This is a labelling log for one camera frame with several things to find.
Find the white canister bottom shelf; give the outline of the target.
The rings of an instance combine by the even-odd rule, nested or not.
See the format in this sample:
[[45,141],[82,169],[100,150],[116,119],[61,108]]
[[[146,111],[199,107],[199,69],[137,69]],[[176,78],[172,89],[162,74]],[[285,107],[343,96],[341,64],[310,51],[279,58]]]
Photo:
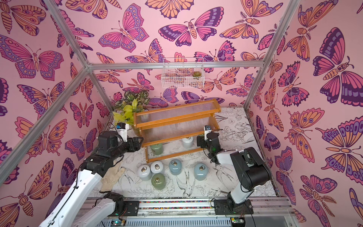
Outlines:
[[187,137],[187,138],[183,138],[182,139],[182,145],[184,148],[189,149],[193,146],[193,141],[194,138],[193,137]]

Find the blue canister shelf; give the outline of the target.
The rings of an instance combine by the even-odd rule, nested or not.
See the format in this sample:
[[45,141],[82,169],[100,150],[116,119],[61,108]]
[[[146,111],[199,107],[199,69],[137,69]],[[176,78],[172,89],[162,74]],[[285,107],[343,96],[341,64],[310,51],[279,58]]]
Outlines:
[[203,181],[207,178],[209,168],[204,163],[197,163],[194,167],[194,177],[198,181]]
[[172,175],[177,176],[182,172],[182,163],[178,159],[173,159],[169,163],[169,170]]

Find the white tea canister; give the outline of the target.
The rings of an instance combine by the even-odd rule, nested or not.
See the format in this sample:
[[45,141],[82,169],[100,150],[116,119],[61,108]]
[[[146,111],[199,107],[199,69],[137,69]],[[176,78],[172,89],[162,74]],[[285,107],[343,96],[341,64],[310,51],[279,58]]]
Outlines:
[[164,173],[164,165],[161,161],[155,161],[151,164],[151,172],[153,174],[163,174]]
[[141,165],[138,168],[138,176],[142,181],[149,181],[151,180],[153,173],[148,165]]

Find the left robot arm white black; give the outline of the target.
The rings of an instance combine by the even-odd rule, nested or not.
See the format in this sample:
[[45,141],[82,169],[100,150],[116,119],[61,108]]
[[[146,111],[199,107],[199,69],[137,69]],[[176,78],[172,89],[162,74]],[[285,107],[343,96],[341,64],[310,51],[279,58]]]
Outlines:
[[142,137],[121,136],[116,131],[104,131],[98,136],[98,146],[80,165],[71,188],[59,204],[40,224],[42,227],[95,227],[110,215],[126,212],[121,194],[107,193],[103,199],[81,218],[76,216],[94,187],[121,161],[127,152],[141,149]]

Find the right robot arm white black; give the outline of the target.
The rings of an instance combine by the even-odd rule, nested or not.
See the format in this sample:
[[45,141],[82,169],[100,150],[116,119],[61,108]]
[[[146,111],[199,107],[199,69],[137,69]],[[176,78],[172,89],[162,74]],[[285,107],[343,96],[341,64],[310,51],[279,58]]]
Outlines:
[[216,165],[234,167],[239,183],[227,194],[227,205],[230,209],[245,204],[256,187],[271,180],[271,172],[255,148],[243,150],[225,150],[219,143],[219,134],[208,132],[197,136],[197,146],[207,150],[207,157]]

